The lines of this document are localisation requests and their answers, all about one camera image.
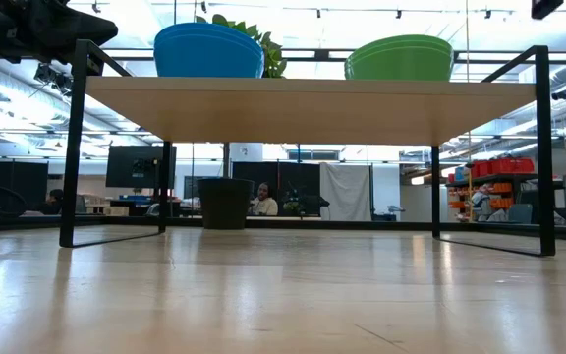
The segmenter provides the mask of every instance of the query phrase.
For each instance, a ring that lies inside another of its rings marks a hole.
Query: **green bowl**
[[[394,48],[410,48],[410,47],[417,47],[417,48],[432,48],[439,50],[441,52],[446,53],[447,55],[453,55],[453,49],[447,47],[445,45],[430,42],[426,40],[397,40],[388,43],[378,44],[372,48],[367,48],[366,50],[356,50],[347,58],[347,62],[355,62],[360,60],[368,55],[372,55],[376,52],[383,51],[386,49],[394,49]]]
[[[453,51],[453,47],[451,47],[451,44],[449,44],[447,41],[431,36],[431,35],[422,35],[422,34],[405,34],[405,35],[396,35],[396,36],[391,36],[388,38],[383,38],[383,39],[379,39],[376,41],[373,41],[369,44],[366,44],[360,48],[358,48],[356,51],[353,52],[353,54],[351,54],[351,56],[355,57],[357,55],[360,55],[364,52],[366,52],[367,50],[372,51],[376,46],[381,46],[381,45],[385,45],[385,44],[389,44],[389,43],[395,43],[395,42],[401,42],[401,41],[423,41],[426,43],[430,43],[430,44],[435,44],[435,45],[439,45],[441,47],[446,48],[446,50],[449,51]]]
[[[345,65],[354,80],[449,81],[453,56],[433,48],[395,48],[367,55]]]

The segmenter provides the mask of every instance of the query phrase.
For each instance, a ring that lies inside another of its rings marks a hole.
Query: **black plant pot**
[[[232,178],[202,178],[197,183],[205,229],[244,229],[255,182]]]

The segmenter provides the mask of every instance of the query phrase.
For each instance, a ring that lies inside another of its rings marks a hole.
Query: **white curtain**
[[[320,211],[323,220],[370,221],[368,166],[320,163],[320,196],[331,203]]]

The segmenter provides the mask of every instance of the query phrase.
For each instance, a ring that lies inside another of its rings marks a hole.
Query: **blue bowl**
[[[238,40],[244,42],[247,46],[251,47],[256,53],[262,51],[261,46],[256,43],[256,41],[249,36],[239,32],[235,29],[229,29],[224,26],[216,25],[216,24],[200,24],[200,23],[193,23],[193,24],[178,24],[174,26],[170,26],[168,28],[163,29],[156,35],[154,39],[154,43],[162,43],[167,38],[174,37],[177,34],[184,35],[184,34],[206,34],[206,35],[220,35],[229,38],[237,38]]]
[[[263,52],[243,42],[215,35],[178,35],[154,43],[159,77],[260,78]]]

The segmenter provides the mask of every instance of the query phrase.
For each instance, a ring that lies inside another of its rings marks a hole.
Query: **wooden tabletop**
[[[172,142],[440,145],[534,85],[90,77],[86,93]]]

